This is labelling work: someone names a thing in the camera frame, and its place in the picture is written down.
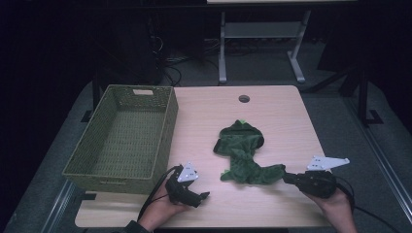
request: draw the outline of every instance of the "wooden tabletop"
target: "wooden tabletop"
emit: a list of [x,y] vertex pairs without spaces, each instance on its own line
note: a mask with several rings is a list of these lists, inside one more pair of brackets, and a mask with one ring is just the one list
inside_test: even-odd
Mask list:
[[[198,208],[175,216],[163,227],[305,227],[328,225],[319,208],[294,185],[221,182],[229,158],[213,153],[219,132],[236,119],[259,129],[264,145],[254,160],[260,166],[285,164],[303,173],[314,155],[324,155],[296,87],[177,87],[179,112],[168,167],[188,161],[199,179],[189,190],[210,191]],[[248,103],[239,101],[247,95]],[[136,219],[147,196],[105,192],[84,200],[76,217],[80,227],[122,227]]]

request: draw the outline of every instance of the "sleeve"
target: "sleeve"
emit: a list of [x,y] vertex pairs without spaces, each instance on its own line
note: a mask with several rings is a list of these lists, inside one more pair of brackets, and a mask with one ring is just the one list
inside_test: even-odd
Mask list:
[[131,220],[123,229],[124,233],[150,233],[143,226],[134,220]]

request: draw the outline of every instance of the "human hand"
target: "human hand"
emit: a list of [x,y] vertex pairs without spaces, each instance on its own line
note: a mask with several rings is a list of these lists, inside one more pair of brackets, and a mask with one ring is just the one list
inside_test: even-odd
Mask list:
[[351,203],[348,196],[340,189],[327,199],[303,193],[313,200],[322,210],[329,223],[338,233],[356,233],[357,228],[352,216]]
[[166,182],[167,180],[160,186],[157,193],[154,195],[153,200],[155,201],[148,206],[142,217],[138,220],[138,223],[149,232],[154,231],[172,216],[190,209],[189,206],[182,203],[175,205],[170,202],[165,187]]

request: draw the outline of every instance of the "basket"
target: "basket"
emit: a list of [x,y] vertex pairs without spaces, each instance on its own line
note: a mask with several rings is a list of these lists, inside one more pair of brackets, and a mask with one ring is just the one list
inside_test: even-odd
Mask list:
[[109,85],[63,171],[90,191],[149,194],[166,172],[173,87]]

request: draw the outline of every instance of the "green cloth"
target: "green cloth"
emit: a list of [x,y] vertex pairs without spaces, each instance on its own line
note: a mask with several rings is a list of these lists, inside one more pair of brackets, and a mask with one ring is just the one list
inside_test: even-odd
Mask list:
[[221,181],[272,184],[282,179],[285,165],[260,167],[254,162],[255,151],[263,143],[261,132],[245,121],[236,120],[230,127],[223,129],[213,148],[217,154],[230,156],[230,170],[221,175]]

